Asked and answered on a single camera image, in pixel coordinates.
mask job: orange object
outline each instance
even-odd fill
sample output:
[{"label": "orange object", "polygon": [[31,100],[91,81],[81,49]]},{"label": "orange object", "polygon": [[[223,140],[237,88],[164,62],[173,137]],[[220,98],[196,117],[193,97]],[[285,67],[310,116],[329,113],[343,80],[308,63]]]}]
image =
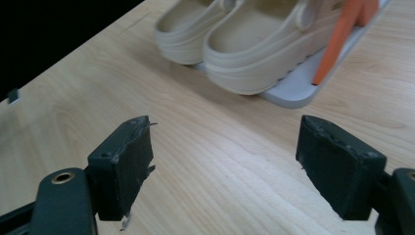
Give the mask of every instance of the orange object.
[{"label": "orange object", "polygon": [[342,13],[333,30],[323,59],[313,78],[313,85],[319,85],[336,63],[343,45],[355,25],[366,26],[379,10],[379,0],[346,0]]}]

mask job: wooden table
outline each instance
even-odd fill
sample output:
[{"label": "wooden table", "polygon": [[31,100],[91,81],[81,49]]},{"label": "wooden table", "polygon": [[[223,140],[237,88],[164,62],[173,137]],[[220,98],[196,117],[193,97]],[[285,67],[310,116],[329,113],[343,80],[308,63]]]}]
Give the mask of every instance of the wooden table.
[{"label": "wooden table", "polygon": [[0,103],[0,214],[49,173],[86,157],[122,122],[149,116],[156,170],[126,231],[100,234],[374,234],[342,221],[295,159],[300,118],[328,119],[415,167],[415,2],[391,0],[308,106],[222,90],[164,59],[153,26],[174,1],[147,0]]}]

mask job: screw hole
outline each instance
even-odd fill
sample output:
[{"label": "screw hole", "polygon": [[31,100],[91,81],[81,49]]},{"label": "screw hole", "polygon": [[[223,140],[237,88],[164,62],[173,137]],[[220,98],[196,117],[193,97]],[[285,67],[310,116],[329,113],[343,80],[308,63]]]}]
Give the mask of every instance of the screw hole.
[{"label": "screw hole", "polygon": [[101,158],[109,158],[111,156],[110,152],[105,152],[101,154]]},{"label": "screw hole", "polygon": [[409,172],[408,177],[415,181],[415,171]]},{"label": "screw hole", "polygon": [[70,180],[72,180],[75,177],[75,174],[72,172],[64,172],[56,175],[52,179],[53,184],[63,184]]}]

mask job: white clog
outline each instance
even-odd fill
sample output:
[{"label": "white clog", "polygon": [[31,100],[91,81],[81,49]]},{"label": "white clog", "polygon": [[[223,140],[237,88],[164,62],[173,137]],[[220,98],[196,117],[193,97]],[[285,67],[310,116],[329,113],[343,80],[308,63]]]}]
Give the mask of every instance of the white clog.
[{"label": "white clog", "polygon": [[208,78],[242,95],[263,92],[327,45],[342,0],[244,0],[204,41]]},{"label": "white clog", "polygon": [[155,24],[156,43],[172,62],[193,65],[203,59],[208,31],[235,6],[235,0],[180,0]]}]

